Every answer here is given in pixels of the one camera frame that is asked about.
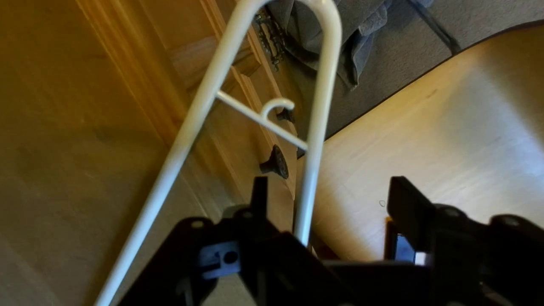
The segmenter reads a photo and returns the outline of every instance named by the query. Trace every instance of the black plastic part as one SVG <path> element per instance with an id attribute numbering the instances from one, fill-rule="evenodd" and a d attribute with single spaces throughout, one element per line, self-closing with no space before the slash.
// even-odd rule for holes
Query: black plastic part
<path id="1" fill-rule="evenodd" d="M 416 252 L 411 248 L 404 235 L 397 233 L 392 220 L 385 221 L 384 259 L 395 262 L 414 262 Z"/>
<path id="2" fill-rule="evenodd" d="M 205 218 L 181 220 L 118 305 L 200 305 L 215 286 L 197 274 L 200 245 L 212 226 Z"/>
<path id="3" fill-rule="evenodd" d="M 544 231 L 503 214 L 479 225 L 431 204 L 404 177 L 390 179 L 387 237 L 431 259 L 409 262 L 319 262 L 263 216 L 266 179 L 251 204 L 212 225 L 180 221 L 120 305 L 200 305 L 215 279 L 237 274 L 256 305 L 544 305 Z"/>
<path id="4" fill-rule="evenodd" d="M 266 218 L 268 179 L 254 177 L 249 208 L 254 216 Z"/>
<path id="5" fill-rule="evenodd" d="M 287 162 L 283 158 L 282 150 L 276 145 L 271 146 L 270 158 L 266 162 L 259 163 L 259 172 L 261 174 L 273 172 L 273 174 L 280 175 L 282 179 L 288 179 Z"/>

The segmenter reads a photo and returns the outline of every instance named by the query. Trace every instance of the white tube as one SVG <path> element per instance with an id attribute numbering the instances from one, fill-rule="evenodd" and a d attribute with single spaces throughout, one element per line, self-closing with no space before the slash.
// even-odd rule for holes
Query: white tube
<path id="1" fill-rule="evenodd" d="M 208 63 L 208 68 L 203 75 L 203 80 L 195 94 L 195 99 L 185 116 L 185 121 L 171 145 L 171 150 L 166 157 L 164 165 L 161 167 L 157 179 L 147 196 L 147 201 L 142 211 L 137 216 L 137 221 L 105 282 L 101 293 L 96 299 L 98 306 L 108 306 L 127 274 L 132 260 L 137 255 L 149 228 L 152 226 L 163 203 L 181 170 L 185 158 L 202 129 L 202 124 L 214 104 L 215 92 L 220 89 L 225 73 L 231 68 L 231 63 L 236 58 L 236 53 L 242 43 L 246 31 L 253 22 L 253 16 L 256 10 L 265 5 L 268 0 L 239 0 L 232 16 L 231 22 L 227 22 L 222 39 L 219 41 L 217 51 Z"/>
<path id="2" fill-rule="evenodd" d="M 302 245 L 307 245 L 310 218 L 319 177 L 319 165 L 322 155 L 324 131 L 327 121 L 329 102 L 334 87 L 339 44 L 341 44 L 341 24 L 338 10 L 333 0 L 300 0 L 317 17 L 322 27 L 322 44 L 319 55 L 317 82 L 314 92 L 314 102 L 310 109 L 310 121 L 307 129 L 307 152 L 302 169 L 302 186 L 295 211 L 293 235 Z"/>
<path id="3" fill-rule="evenodd" d="M 256 114 L 253 109 L 242 106 L 239 101 L 236 101 L 234 97 L 224 94 L 224 92 L 217 92 L 217 99 L 220 102 L 224 102 L 225 106 L 232 107 L 234 111 L 241 112 L 242 116 L 246 116 L 248 119 L 258 123 L 259 126 L 270 129 L 271 133 L 275 133 L 276 136 L 283 138 L 285 141 L 292 143 L 293 146 L 300 148 L 300 150 L 305 150 L 307 145 L 295 138 L 293 135 L 287 133 L 285 129 L 282 129 L 280 126 L 273 124 L 271 121 L 268 121 L 268 118 L 265 114 L 268 114 L 270 109 L 273 109 L 275 106 L 288 106 L 288 104 L 283 104 L 285 101 L 271 101 L 268 104 L 263 106 L 263 111 L 259 114 Z"/>

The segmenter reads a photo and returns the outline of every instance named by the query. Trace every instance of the dark cloth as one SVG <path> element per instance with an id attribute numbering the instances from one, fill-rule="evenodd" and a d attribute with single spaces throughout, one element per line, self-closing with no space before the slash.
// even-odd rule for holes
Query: dark cloth
<path id="1" fill-rule="evenodd" d="M 334 0 L 341 19 L 338 77 L 355 87 L 367 63 L 373 34 L 387 22 L 390 0 Z M 322 31 L 314 14 L 295 0 L 273 0 L 268 10 L 285 33 L 285 50 L 316 70 Z"/>

